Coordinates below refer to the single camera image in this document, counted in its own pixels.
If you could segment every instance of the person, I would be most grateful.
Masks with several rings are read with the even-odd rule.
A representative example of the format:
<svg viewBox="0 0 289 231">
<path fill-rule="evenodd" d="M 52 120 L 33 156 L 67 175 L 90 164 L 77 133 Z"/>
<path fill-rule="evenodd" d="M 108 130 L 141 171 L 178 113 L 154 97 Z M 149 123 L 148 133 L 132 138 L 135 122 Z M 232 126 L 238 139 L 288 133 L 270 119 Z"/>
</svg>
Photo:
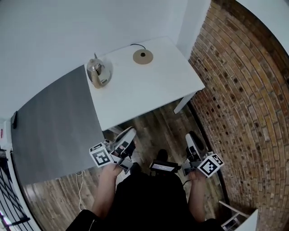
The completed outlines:
<svg viewBox="0 0 289 231">
<path fill-rule="evenodd" d="M 159 158 L 167 159 L 166 151 L 162 149 Z M 188 203 L 182 182 L 174 173 L 148 176 L 134 163 L 131 174 L 116 189 L 116 179 L 121 171 L 116 164 L 103 168 L 92 209 L 81 211 L 67 231 L 108 228 L 223 230 L 215 219 L 205 221 L 206 177 L 200 171 L 189 174 L 191 191 Z"/>
</svg>

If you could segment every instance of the gray backdrop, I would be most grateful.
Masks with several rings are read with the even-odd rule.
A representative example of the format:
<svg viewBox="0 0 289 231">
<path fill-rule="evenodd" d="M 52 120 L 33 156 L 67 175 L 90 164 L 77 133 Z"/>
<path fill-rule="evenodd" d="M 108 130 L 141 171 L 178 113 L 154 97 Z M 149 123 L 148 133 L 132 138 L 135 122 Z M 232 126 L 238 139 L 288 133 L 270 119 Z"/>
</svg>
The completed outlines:
<svg viewBox="0 0 289 231">
<path fill-rule="evenodd" d="M 55 179 L 95 166 L 89 148 L 104 140 L 85 68 L 64 75 L 18 111 L 12 129 L 21 184 Z"/>
</svg>

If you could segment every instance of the hardwood floor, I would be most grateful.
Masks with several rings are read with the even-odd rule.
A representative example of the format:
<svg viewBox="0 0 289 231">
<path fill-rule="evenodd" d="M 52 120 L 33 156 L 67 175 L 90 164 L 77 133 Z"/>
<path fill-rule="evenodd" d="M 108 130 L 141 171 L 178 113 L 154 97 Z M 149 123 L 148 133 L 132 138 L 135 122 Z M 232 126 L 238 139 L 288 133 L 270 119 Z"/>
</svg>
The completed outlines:
<svg viewBox="0 0 289 231">
<path fill-rule="evenodd" d="M 170 103 L 120 125 L 122 128 L 129 126 L 136 128 L 136 150 L 132 158 L 134 162 L 141 165 L 145 173 L 149 173 L 149 165 L 156 158 L 159 149 L 164 148 L 168 151 L 169 161 L 181 164 L 186 158 L 185 135 L 193 130 L 201 137 L 188 107 L 186 106 L 175 115 L 173 109 L 176 105 L 177 102 Z M 114 136 L 110 131 L 105 131 L 104 134 L 108 139 Z M 97 167 L 83 171 L 84 182 L 81 197 L 88 209 L 93 204 L 93 195 L 98 185 L 100 171 Z M 178 176 L 182 182 L 187 180 L 182 171 L 179 171 Z M 122 172 L 117 179 L 117 184 L 125 177 Z M 81 182 L 82 176 L 78 176 L 79 186 Z M 188 182 L 184 186 L 187 197 L 190 185 Z M 215 218 L 219 215 L 218 201 L 223 199 L 217 175 L 207 179 L 206 187 L 206 218 Z M 75 174 L 25 185 L 23 190 L 28 205 L 43 230 L 65 230 L 79 213 L 79 190 Z"/>
</svg>

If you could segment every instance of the kettle handle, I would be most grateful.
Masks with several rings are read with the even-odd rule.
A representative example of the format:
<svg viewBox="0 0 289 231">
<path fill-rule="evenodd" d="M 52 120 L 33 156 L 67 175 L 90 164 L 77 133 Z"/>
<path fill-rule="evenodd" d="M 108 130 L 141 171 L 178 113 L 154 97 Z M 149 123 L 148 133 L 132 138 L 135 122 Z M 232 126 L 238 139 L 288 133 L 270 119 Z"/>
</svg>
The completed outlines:
<svg viewBox="0 0 289 231">
<path fill-rule="evenodd" d="M 99 84 L 99 80 L 98 80 L 99 79 L 98 74 L 96 73 L 96 71 L 95 73 L 92 74 L 91 79 L 95 88 L 101 88 L 101 85 Z"/>
</svg>

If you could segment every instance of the electric kettle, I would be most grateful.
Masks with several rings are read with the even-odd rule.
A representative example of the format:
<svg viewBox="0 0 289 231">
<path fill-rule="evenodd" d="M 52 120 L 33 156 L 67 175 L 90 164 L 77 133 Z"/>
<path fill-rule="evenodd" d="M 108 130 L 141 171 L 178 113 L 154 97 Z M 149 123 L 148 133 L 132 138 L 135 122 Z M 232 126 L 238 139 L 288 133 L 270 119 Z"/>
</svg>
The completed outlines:
<svg viewBox="0 0 289 231">
<path fill-rule="evenodd" d="M 95 88 L 101 88 L 111 80 L 111 73 L 103 62 L 94 54 L 94 59 L 89 60 L 86 67 L 87 75 Z"/>
</svg>

